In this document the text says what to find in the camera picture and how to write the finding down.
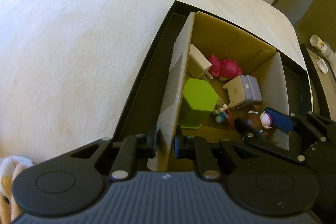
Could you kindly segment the red small figurine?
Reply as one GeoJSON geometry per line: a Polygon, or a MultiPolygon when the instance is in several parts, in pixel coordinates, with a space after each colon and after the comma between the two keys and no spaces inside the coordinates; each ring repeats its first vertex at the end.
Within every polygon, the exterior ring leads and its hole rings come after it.
{"type": "Polygon", "coordinates": [[[212,111],[212,114],[215,118],[216,123],[225,123],[230,127],[234,127],[234,120],[231,111],[228,108],[227,104],[224,103],[221,99],[217,101],[217,104],[212,111]]]}

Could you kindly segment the brown bear figurine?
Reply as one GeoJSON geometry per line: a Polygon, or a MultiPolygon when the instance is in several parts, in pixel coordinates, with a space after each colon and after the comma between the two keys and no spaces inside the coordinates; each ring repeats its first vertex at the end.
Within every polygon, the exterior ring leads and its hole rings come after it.
{"type": "Polygon", "coordinates": [[[250,110],[242,120],[254,128],[264,139],[270,139],[272,134],[268,131],[272,128],[272,117],[263,111],[259,114],[257,111],[250,110]]]}

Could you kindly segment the grey cube toy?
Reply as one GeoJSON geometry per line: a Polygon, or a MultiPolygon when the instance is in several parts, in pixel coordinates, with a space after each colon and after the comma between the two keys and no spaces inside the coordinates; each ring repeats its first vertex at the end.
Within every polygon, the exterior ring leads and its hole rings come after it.
{"type": "Polygon", "coordinates": [[[223,85],[227,91],[229,109],[246,109],[263,101],[258,81],[250,75],[239,75],[223,85]]]}

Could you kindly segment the green hexagonal container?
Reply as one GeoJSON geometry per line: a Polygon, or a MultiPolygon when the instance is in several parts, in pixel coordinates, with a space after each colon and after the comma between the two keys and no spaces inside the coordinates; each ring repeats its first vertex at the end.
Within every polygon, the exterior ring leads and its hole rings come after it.
{"type": "Polygon", "coordinates": [[[183,88],[178,125],[186,129],[200,128],[203,121],[214,110],[218,98],[218,94],[210,83],[189,78],[183,88]]]}

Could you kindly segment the brown cardboard box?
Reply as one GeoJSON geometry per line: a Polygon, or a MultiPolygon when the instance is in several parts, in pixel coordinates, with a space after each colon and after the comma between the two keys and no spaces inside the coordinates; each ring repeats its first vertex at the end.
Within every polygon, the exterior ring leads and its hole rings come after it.
{"type": "Polygon", "coordinates": [[[273,108],[289,112],[280,53],[275,47],[203,12],[189,14],[173,45],[157,126],[153,171],[170,168],[177,128],[208,141],[238,138],[241,118],[266,141],[276,130],[273,108]]]}

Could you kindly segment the pink dinosaur toy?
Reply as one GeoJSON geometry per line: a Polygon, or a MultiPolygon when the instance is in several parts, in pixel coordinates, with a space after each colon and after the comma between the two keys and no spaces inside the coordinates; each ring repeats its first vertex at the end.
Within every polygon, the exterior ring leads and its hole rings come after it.
{"type": "Polygon", "coordinates": [[[213,78],[226,81],[242,75],[242,68],[234,60],[219,60],[215,55],[210,55],[209,62],[212,64],[209,72],[213,78]]]}

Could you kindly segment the white charger plug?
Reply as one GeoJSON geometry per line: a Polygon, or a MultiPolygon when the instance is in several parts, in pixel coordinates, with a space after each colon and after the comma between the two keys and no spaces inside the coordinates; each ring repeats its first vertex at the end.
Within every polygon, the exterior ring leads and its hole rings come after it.
{"type": "Polygon", "coordinates": [[[187,66],[187,72],[194,79],[213,79],[212,74],[209,72],[212,64],[207,58],[197,49],[196,46],[190,44],[189,50],[189,62],[187,66]]]}

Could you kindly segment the black tray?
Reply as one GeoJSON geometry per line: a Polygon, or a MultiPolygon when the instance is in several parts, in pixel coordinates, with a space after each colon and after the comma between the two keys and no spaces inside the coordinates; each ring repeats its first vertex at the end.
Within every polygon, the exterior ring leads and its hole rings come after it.
{"type": "MultiPolygon", "coordinates": [[[[136,133],[147,134],[156,124],[167,84],[173,43],[189,14],[201,11],[201,8],[181,1],[173,2],[140,67],[118,121],[113,141],[123,141],[127,136],[136,133]]],[[[305,114],[312,109],[308,73],[280,49],[276,51],[280,54],[284,69],[289,112],[305,114]]]]}

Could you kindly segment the black side table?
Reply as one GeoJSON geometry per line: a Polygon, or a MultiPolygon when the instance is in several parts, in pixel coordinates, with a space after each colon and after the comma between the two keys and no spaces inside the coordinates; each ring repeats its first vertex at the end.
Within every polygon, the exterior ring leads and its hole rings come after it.
{"type": "Polygon", "coordinates": [[[317,65],[317,61],[321,60],[319,56],[313,52],[306,44],[300,44],[300,50],[305,60],[307,73],[312,96],[311,109],[335,121],[335,77],[326,63],[329,71],[323,73],[317,65]]]}

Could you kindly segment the white patterned cup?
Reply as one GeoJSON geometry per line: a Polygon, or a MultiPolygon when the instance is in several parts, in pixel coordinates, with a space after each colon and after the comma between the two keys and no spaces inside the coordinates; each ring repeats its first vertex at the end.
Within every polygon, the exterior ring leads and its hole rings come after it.
{"type": "Polygon", "coordinates": [[[327,42],[324,42],[318,35],[312,35],[310,37],[310,44],[322,55],[328,53],[330,50],[327,42]]]}

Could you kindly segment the white blanket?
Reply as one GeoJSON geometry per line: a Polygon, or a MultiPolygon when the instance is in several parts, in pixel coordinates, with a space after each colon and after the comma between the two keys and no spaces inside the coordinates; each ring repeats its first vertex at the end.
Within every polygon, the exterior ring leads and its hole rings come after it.
{"type": "MultiPolygon", "coordinates": [[[[1,157],[45,161],[113,135],[176,0],[1,0],[1,157]]],[[[263,0],[177,0],[304,60],[290,21],[263,0]]]]}

